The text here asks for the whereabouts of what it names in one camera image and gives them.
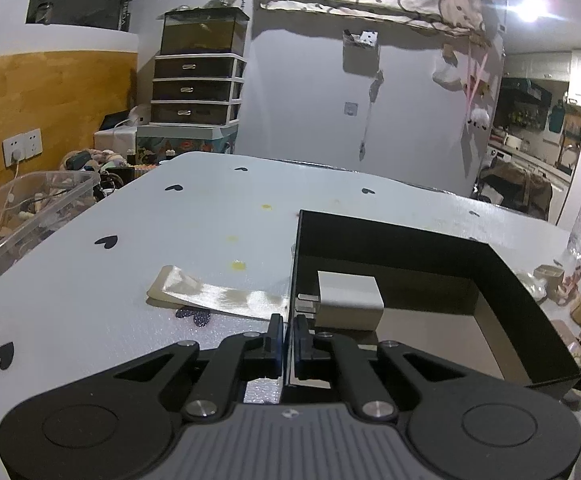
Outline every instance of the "drawer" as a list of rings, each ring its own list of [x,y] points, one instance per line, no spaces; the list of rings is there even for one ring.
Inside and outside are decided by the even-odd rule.
[[[153,104],[151,119],[154,123],[215,124],[222,126],[237,119],[239,105],[199,103]]]
[[[233,86],[233,99],[241,99],[243,83],[235,83]]]
[[[153,99],[156,101],[230,101],[230,81],[186,79],[154,81]]]
[[[176,57],[155,59],[155,78],[232,77],[233,57]]]
[[[237,71],[235,72],[235,77],[244,77],[244,71],[246,70],[246,63],[237,60]]]

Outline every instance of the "clear plastic storage bin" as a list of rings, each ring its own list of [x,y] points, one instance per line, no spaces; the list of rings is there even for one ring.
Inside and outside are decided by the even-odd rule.
[[[0,187],[0,276],[94,205],[99,180],[92,171],[37,171]]]

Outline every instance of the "metal screw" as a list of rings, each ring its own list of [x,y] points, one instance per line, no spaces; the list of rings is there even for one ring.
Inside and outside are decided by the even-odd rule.
[[[383,418],[395,413],[395,407],[384,400],[371,400],[364,404],[361,410],[372,418]]]
[[[186,404],[186,412],[192,416],[210,416],[217,413],[217,405],[211,400],[193,400]]]

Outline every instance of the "white block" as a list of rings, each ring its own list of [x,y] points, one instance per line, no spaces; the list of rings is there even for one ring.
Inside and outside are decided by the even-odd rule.
[[[103,130],[94,134],[94,149],[112,150],[126,156],[128,150],[135,153],[136,126],[119,126],[110,130]]]
[[[317,271],[320,304],[315,325],[349,330],[375,330],[384,301],[372,276]]]

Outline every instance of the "wooden wall panel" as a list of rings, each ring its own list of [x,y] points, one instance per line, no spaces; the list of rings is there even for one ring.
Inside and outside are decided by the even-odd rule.
[[[14,171],[4,167],[4,139],[40,128],[43,153],[23,161],[20,174],[56,170],[67,152],[93,147],[104,115],[131,105],[136,67],[130,52],[0,57],[0,186]]]

